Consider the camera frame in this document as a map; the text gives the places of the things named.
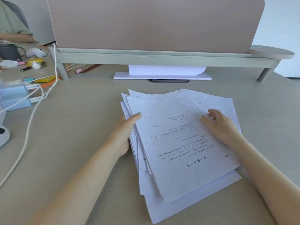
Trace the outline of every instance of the gray chair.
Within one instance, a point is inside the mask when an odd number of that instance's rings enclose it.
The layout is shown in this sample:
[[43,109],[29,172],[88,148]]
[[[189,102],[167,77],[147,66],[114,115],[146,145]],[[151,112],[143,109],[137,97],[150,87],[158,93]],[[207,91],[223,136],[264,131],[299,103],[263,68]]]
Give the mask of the gray chair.
[[1,0],[4,4],[6,4],[16,15],[17,17],[25,24],[25,26],[29,29],[28,23],[26,21],[25,15],[21,8],[14,3],[9,1]]

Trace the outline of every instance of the mug handle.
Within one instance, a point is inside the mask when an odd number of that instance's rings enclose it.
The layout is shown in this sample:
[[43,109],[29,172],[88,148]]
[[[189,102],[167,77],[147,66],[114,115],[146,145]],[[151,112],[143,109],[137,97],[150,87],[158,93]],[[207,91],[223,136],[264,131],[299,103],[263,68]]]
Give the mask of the mug handle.
[[23,48],[23,47],[20,47],[20,46],[16,46],[17,48],[21,48],[22,50],[24,50],[24,54],[21,55],[21,57],[24,57],[26,55],[26,50]]

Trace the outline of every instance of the person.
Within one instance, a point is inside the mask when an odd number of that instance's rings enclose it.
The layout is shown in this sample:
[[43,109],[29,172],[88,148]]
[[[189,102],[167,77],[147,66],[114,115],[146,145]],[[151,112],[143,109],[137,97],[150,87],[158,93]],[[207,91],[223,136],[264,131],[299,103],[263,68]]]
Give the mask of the person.
[[0,44],[1,43],[34,43],[30,30],[17,15],[0,0]]
[[[228,117],[219,110],[208,112],[216,121],[202,117],[201,122],[215,138],[235,151],[276,222],[300,224],[300,189],[264,158]],[[141,116],[141,113],[136,114],[127,120],[122,117],[106,143],[28,225],[84,225],[112,168],[129,149],[128,138]]]

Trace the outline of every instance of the desk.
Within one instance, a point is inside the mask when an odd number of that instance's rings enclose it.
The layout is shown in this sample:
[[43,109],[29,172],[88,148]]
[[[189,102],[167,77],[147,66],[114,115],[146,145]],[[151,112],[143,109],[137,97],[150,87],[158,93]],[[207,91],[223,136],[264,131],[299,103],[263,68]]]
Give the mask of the desk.
[[[211,81],[150,83],[113,80],[126,66],[102,65],[60,81],[37,109],[28,147],[0,189],[2,225],[25,224],[47,205],[104,143],[122,115],[121,93],[166,93],[179,88],[233,98],[243,135],[298,186],[300,86],[278,74],[256,81],[261,69],[208,68]],[[32,108],[11,111],[4,125],[11,139],[0,148],[0,177],[17,159]],[[274,225],[268,208],[242,168],[243,179],[164,220],[162,225]],[[88,225],[150,225],[131,152],[115,165]]]

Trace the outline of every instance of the mug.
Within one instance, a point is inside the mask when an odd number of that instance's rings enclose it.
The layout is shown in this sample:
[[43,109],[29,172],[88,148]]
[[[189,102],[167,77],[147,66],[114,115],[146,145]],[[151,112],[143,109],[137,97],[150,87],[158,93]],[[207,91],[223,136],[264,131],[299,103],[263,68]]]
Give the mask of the mug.
[[[24,55],[20,55],[18,48],[24,50]],[[24,48],[16,46],[12,43],[3,43],[0,44],[0,58],[2,60],[12,60],[12,61],[23,61],[22,57],[26,55]]]

